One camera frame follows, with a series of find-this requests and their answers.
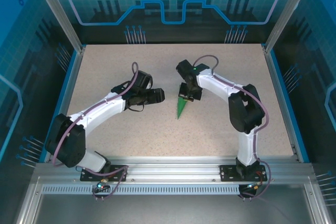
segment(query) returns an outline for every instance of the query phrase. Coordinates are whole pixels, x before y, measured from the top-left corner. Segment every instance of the enclosure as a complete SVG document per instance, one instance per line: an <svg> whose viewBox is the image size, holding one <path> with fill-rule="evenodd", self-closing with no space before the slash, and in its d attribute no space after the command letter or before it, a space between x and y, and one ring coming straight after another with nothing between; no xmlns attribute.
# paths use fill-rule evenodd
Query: enclosure
<svg viewBox="0 0 336 224"><path fill-rule="evenodd" d="M334 223L336 0L0 1L2 223ZM241 147L228 104L204 90L177 118L175 68L202 55L267 108L257 152L270 186L258 199L238 197L251 182L223 180ZM131 80L134 61L165 99L87 136L128 166L96 202L97 182L54 167L45 145L57 115Z"/></svg>

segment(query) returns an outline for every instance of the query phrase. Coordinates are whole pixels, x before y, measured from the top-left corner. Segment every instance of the green triangular block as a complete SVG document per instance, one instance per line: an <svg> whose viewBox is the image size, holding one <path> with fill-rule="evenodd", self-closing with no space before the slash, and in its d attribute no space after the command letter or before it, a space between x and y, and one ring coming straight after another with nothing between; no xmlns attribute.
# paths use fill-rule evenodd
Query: green triangular block
<svg viewBox="0 0 336 224"><path fill-rule="evenodd" d="M184 100L182 97L178 98L178 101L177 101L177 119L180 118L186 103L187 103L187 100Z"/></svg>

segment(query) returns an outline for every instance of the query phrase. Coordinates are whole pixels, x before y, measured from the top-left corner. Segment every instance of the speckled tabletop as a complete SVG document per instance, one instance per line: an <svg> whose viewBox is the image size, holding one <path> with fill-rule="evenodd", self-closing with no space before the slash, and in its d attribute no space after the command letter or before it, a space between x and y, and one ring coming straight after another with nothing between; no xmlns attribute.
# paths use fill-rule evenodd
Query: speckled tabletop
<svg viewBox="0 0 336 224"><path fill-rule="evenodd" d="M175 67L216 55L216 73L242 85L253 84L269 115L269 126L258 133L260 156L291 156L292 150L260 44L88 45L79 70L68 114L102 99L114 86L132 77L131 64L153 76L165 101L141 113L124 111L108 119L87 137L87 147L105 156L235 156L237 132L228 105L203 91L202 100L187 103L177 119L177 94L182 78ZM213 66L214 59L203 63Z"/></svg>

